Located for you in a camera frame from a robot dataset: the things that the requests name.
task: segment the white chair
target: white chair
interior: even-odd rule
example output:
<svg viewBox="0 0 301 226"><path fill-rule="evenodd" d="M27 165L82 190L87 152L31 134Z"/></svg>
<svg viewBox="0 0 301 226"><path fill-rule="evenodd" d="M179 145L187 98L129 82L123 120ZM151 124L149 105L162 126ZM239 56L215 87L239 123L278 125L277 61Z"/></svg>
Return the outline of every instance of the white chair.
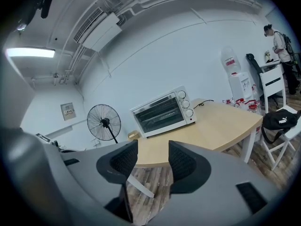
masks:
<svg viewBox="0 0 301 226"><path fill-rule="evenodd" d="M263 92L264 92L264 101L265 101L265 111L266 113L269 112L269 107L268 107L268 97L271 95L274 95L277 92L282 91L282 96L283 96L283 107L281 109L286 109L291 113L297 113L296 110L293 108L289 107L286 105L286 97L285 97L285 86L284 86L284 80L282 76L282 71L280 65L278 65L275 69L272 69L270 71L267 71L265 73L260 74L261 81L262 81L262 87L263 87ZM299 133L301 133L301 119L298 120L298 124L295 127L292 127L287 133L282 135L280 138L284 140L284 143L275 146L272 149L268 149L267 144L264 141L264 138L262 137L261 139L261 145L265 148L265 150L268 153L268 156L270 160L272 161L272 168L271 170L274 170L275 167L278 165L280 162L287 146L289 146L294 152L296 151L295 148L293 147L292 143L290 140L292 140L295 136L297 136ZM278 149L282 148L280 155L274 160L272 156L272 152L276 151Z"/></svg>

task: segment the man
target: man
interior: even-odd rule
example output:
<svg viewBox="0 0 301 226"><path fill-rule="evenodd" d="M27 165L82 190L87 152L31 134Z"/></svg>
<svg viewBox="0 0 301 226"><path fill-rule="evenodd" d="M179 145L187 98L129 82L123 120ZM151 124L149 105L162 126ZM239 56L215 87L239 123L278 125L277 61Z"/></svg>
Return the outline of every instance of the man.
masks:
<svg viewBox="0 0 301 226"><path fill-rule="evenodd" d="M296 79L295 75L292 72L292 67L294 62L291 60L291 56L286 51L286 45L283 35L272 29L272 25L264 26L264 36L274 36L274 47L273 50L276 54L279 55L279 58L282 62L282 67L286 75L288 90L291 95L296 94L296 89L300 86L300 82Z"/></svg>

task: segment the power cord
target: power cord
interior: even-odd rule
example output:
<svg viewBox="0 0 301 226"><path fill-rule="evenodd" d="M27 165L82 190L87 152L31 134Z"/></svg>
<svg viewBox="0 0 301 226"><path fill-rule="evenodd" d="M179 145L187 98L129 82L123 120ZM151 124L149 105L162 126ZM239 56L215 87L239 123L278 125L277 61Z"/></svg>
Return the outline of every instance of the power cord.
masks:
<svg viewBox="0 0 301 226"><path fill-rule="evenodd" d="M205 100L205 101L203 101L202 103L198 104L196 107L194 107L194 109L197 108L197 107L200 106L200 105L203 106L203 105L204 105L204 102L206 102L206 101L214 101L214 100Z"/></svg>

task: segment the puma logo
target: puma logo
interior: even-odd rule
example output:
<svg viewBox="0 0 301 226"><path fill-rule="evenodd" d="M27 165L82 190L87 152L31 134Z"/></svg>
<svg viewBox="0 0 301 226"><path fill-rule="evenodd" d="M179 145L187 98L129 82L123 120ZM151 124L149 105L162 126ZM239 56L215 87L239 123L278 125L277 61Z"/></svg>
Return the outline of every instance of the puma logo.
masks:
<svg viewBox="0 0 301 226"><path fill-rule="evenodd" d="M282 118L283 120L279 121L279 124L282 124L282 123L286 123L287 122L287 117L285 118Z"/></svg>

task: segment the black pants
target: black pants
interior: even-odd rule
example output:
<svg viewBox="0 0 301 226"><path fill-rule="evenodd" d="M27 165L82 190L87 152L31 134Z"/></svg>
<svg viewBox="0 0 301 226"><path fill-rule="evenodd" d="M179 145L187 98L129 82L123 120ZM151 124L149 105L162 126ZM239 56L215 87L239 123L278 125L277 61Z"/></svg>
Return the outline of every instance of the black pants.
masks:
<svg viewBox="0 0 301 226"><path fill-rule="evenodd" d="M300 84L292 72L293 62L282 62L282 66L286 76L288 90L291 94L293 94L296 92L296 87Z"/></svg>

